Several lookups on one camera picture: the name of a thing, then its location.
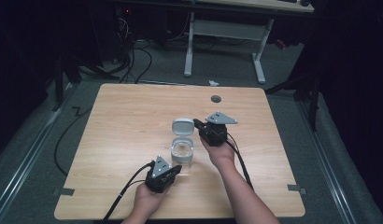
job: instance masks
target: container lid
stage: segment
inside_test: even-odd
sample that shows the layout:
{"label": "container lid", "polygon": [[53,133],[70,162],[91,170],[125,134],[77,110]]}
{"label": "container lid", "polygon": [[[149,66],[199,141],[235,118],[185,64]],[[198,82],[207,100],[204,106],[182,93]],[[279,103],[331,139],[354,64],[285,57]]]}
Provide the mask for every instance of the container lid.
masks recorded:
{"label": "container lid", "polygon": [[180,136],[191,135],[194,132],[194,121],[192,119],[174,119],[172,132]]}

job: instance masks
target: small round object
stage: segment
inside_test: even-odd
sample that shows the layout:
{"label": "small round object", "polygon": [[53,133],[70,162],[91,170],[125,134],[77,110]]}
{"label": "small round object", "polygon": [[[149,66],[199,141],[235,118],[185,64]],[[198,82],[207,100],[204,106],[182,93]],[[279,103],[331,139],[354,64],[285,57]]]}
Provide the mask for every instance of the small round object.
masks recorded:
{"label": "small round object", "polygon": [[213,95],[213,96],[211,96],[211,101],[212,101],[213,103],[220,103],[221,98],[220,98],[220,96],[218,96],[218,95]]}

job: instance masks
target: table top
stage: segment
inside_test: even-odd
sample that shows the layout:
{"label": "table top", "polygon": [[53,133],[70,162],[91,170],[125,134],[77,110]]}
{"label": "table top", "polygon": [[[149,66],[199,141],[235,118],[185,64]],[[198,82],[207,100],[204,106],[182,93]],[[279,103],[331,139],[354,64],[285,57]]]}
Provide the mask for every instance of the table top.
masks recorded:
{"label": "table top", "polygon": [[[212,95],[221,98],[211,101]],[[278,217],[300,217],[305,208],[295,185],[270,106],[262,89],[199,86],[104,84],[80,140],[65,181],[72,196],[61,195],[58,219],[102,219],[132,175],[162,156],[172,163],[170,148],[177,118],[199,119],[220,111],[238,120],[227,125],[247,166],[255,192]],[[183,168],[151,218],[232,217],[220,175],[197,131],[191,167]],[[238,171],[242,169],[235,159]],[[135,180],[145,179],[142,172]],[[132,185],[113,212],[127,217],[134,203]]]}
{"label": "table top", "polygon": [[198,0],[198,2],[234,5],[239,7],[258,7],[292,12],[314,12],[314,8],[311,4],[307,7],[303,7],[300,5],[300,0],[296,3],[280,0]]}

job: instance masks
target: wooden table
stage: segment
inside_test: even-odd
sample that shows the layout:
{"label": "wooden table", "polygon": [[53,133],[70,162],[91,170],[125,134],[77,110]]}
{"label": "wooden table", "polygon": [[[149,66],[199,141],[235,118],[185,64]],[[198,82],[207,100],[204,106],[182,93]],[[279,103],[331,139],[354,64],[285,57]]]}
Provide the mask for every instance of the wooden table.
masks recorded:
{"label": "wooden table", "polygon": [[[211,102],[212,95],[220,96],[221,102]],[[61,195],[55,216],[102,219],[141,166],[158,155],[172,162],[170,147],[177,137],[171,129],[173,119],[205,120],[216,111],[238,120],[227,125],[228,133],[240,148],[256,193],[276,216],[302,216],[305,208],[299,192],[288,190],[287,185],[296,183],[262,89],[125,84],[104,84],[98,92],[64,184],[74,194]],[[191,167],[182,169],[151,218],[233,216],[220,175],[197,131],[191,139]],[[147,171],[135,180],[145,179]],[[128,189],[111,218],[129,215],[136,185]]]}

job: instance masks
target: person's right hand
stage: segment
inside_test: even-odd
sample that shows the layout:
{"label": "person's right hand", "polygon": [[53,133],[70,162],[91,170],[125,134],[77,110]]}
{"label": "person's right hand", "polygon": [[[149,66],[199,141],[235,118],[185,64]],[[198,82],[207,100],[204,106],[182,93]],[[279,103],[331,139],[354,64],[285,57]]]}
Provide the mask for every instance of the person's right hand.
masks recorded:
{"label": "person's right hand", "polygon": [[206,151],[208,151],[209,159],[211,159],[212,163],[219,171],[225,167],[235,167],[234,151],[227,143],[223,143],[219,147],[212,147],[203,138],[200,137],[200,140],[206,148]]}

